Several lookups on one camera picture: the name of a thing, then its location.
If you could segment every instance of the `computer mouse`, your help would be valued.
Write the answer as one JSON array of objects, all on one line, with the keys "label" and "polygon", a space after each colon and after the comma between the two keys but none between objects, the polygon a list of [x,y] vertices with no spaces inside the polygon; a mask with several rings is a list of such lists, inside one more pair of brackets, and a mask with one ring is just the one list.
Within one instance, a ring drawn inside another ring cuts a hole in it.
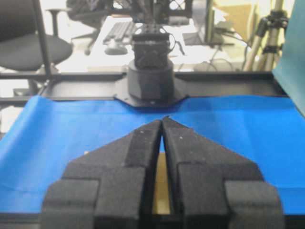
[{"label": "computer mouse", "polygon": [[105,49],[105,53],[107,55],[115,56],[115,55],[125,55],[128,53],[128,51],[123,45],[117,43],[114,39],[112,39],[109,42],[107,48]]}]

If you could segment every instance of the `black chair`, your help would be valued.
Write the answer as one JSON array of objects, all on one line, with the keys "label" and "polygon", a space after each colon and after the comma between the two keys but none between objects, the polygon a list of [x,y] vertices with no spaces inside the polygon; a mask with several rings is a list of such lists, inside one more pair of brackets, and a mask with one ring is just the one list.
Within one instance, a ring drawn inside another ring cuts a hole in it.
[{"label": "black chair", "polygon": [[[32,0],[0,0],[0,66],[16,71],[36,71],[43,65]],[[47,35],[51,62],[72,54],[72,45]],[[22,95],[35,92],[22,90]]]},{"label": "black chair", "polygon": [[60,12],[68,13],[69,18],[72,21],[80,21],[81,23],[93,27],[95,30],[93,33],[85,34],[82,36],[74,37],[74,39],[80,38],[91,38],[91,42],[87,45],[85,54],[89,55],[91,48],[96,42],[103,23],[103,19],[106,18],[108,12],[105,10],[105,4],[102,0],[98,2],[98,5],[95,9],[90,10],[87,0],[67,0],[66,9],[50,9],[47,10],[51,13],[53,18],[53,31],[54,35],[58,35],[57,27],[57,15]]}]

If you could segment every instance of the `black cylindrical base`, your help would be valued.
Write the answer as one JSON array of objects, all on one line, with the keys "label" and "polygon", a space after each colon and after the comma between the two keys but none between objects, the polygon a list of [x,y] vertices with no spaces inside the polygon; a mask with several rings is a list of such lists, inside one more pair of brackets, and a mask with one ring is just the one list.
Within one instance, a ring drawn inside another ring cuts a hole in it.
[{"label": "black cylindrical base", "polygon": [[139,69],[134,61],[127,73],[128,92],[142,100],[170,100],[174,96],[173,63],[168,61],[165,69]]}]

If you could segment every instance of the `blue fabric sheet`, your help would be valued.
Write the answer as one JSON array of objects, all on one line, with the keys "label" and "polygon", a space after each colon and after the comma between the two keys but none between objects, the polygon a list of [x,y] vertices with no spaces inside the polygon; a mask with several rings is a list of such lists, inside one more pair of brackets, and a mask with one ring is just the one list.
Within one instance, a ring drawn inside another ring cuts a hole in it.
[{"label": "blue fabric sheet", "polygon": [[39,212],[69,161],[166,115],[257,162],[285,213],[305,214],[305,119],[290,99],[257,96],[192,98],[161,110],[33,97],[0,141],[0,212]]}]

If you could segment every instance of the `desk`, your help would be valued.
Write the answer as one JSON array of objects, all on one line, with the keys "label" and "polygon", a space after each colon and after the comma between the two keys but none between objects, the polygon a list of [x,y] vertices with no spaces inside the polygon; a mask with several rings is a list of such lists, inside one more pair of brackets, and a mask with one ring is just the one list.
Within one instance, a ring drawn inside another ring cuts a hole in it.
[{"label": "desk", "polygon": [[[128,50],[126,55],[109,56],[104,52],[107,46],[103,45],[103,40],[116,22],[127,22],[131,20],[131,18],[107,17],[88,59],[89,72],[121,72],[126,69],[128,63],[134,59],[131,45],[126,46]],[[164,28],[172,33],[177,41],[180,41],[185,52],[185,56],[183,56],[179,50],[179,46],[176,45],[175,49],[169,54],[170,60],[174,63],[175,71],[206,71],[208,64],[200,63],[209,61],[217,47],[186,46],[182,33],[196,32],[196,28],[192,22],[187,26],[165,26]],[[241,68],[244,61],[245,43],[230,37],[224,37],[224,39],[226,43],[233,43],[234,45],[224,45],[223,50],[216,54],[215,59],[225,59],[231,62],[234,68]],[[217,67],[218,71],[232,71],[231,66],[226,61],[215,60],[213,64]]]}]

